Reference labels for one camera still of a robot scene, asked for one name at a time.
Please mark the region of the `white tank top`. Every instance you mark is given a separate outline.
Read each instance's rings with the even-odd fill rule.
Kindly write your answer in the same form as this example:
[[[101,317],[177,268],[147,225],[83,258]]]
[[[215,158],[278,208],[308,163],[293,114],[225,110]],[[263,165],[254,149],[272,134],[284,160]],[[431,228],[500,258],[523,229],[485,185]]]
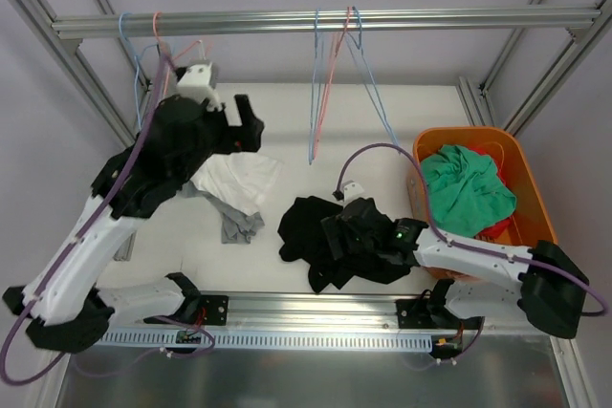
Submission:
[[[192,176],[195,188],[246,214],[260,210],[278,179],[282,162],[258,153],[209,157]]]

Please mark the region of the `black tank top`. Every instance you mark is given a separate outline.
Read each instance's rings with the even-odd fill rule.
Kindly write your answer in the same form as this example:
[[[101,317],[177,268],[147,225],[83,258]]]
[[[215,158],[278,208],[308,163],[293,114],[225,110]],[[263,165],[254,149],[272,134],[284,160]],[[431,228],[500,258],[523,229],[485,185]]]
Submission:
[[[410,273],[410,267],[396,266],[376,256],[336,260],[321,222],[340,211],[340,205],[319,197],[298,197],[279,223],[277,232],[283,241],[279,256],[284,262],[301,259],[309,264],[308,282],[313,292],[320,293],[329,286],[340,290],[355,276],[388,285]]]

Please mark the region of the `pink hanger of white top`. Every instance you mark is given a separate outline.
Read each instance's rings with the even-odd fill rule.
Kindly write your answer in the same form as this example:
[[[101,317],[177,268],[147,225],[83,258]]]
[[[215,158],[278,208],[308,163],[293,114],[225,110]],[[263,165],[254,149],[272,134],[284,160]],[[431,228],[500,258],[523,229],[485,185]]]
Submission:
[[[213,48],[212,39],[204,36],[181,37],[177,35],[162,35],[160,20],[163,14],[156,11],[150,20],[153,39],[151,49],[153,54],[168,54],[172,57],[175,78],[179,81],[186,73],[190,58],[209,58]]]

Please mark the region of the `green tank top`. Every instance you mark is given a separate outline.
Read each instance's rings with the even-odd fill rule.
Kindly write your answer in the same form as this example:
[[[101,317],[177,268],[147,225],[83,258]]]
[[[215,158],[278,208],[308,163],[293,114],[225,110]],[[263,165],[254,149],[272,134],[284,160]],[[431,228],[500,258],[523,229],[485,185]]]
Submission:
[[[497,178],[489,156],[462,145],[443,145],[421,161],[435,224],[474,238],[486,227],[513,215],[517,197]]]

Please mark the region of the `pink hanger of green top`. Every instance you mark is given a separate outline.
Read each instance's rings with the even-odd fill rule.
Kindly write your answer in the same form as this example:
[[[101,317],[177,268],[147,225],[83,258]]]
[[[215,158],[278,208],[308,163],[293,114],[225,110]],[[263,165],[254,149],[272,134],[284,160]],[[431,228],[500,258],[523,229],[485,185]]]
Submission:
[[[319,147],[319,143],[321,140],[322,127],[323,122],[326,117],[327,108],[329,104],[329,98],[331,95],[331,89],[333,86],[335,70],[337,67],[338,59],[339,59],[339,51],[344,41],[344,36],[347,33],[348,25],[350,23],[351,17],[349,16],[348,9],[346,8],[345,19],[343,22],[343,26],[340,32],[333,32],[331,34],[331,41],[329,44],[329,54],[326,61],[323,61],[322,71],[320,75],[321,82],[321,104],[320,111],[318,117],[318,125],[317,125],[317,138],[316,138],[316,157],[317,158],[317,150]]]

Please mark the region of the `red tank top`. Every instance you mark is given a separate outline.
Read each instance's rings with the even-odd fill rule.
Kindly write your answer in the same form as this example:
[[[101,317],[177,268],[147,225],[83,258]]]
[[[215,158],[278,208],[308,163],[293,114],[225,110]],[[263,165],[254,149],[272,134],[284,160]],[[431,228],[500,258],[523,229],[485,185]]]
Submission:
[[[505,178],[503,176],[503,165],[505,161],[505,152],[503,146],[497,141],[485,142],[481,145],[472,147],[471,150],[481,156],[489,156],[492,158],[493,163],[497,168],[497,178],[506,185]],[[510,226],[512,219],[510,217],[505,218],[496,222],[494,225],[486,227],[477,234],[477,238],[480,240],[494,240],[502,235],[502,233]]]

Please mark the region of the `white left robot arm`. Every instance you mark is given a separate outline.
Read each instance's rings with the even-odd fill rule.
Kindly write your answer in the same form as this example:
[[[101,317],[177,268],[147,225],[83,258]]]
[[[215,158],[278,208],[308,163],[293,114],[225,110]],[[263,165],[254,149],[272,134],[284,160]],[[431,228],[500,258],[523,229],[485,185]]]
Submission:
[[[41,350],[78,354],[112,326],[165,319],[197,323],[206,304],[180,272],[147,285],[105,290],[96,282],[120,246],[174,198],[213,155],[256,152],[264,122],[248,96],[234,101],[239,124],[208,99],[174,95],[150,112],[136,142],[111,157],[91,185],[72,234],[27,286],[9,287],[2,299],[29,324],[26,335]]]

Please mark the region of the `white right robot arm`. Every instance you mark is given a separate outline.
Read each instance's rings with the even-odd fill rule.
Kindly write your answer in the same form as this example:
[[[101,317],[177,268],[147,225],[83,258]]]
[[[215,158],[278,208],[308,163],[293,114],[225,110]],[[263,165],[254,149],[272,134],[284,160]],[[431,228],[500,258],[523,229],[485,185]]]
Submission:
[[[334,259],[437,268],[465,275],[440,279],[426,303],[428,320],[455,329],[475,317],[526,320],[563,339],[576,336],[587,277],[554,243],[503,246],[442,232],[410,218],[390,220],[373,199],[357,198],[321,222]]]

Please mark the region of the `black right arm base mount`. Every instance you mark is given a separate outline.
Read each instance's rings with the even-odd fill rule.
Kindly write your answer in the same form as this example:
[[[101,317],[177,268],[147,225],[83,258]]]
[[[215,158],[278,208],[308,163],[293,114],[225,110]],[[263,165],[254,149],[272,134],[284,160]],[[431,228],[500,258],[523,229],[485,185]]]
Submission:
[[[400,330],[435,329],[436,325],[426,308],[426,299],[398,299],[395,301]]]

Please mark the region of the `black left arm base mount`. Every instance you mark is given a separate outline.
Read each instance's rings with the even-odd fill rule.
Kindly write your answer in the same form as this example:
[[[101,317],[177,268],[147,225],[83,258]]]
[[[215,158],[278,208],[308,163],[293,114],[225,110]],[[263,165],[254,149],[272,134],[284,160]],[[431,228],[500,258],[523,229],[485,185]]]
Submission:
[[[227,325],[229,297],[221,294],[203,294],[196,308],[196,324],[200,326]]]

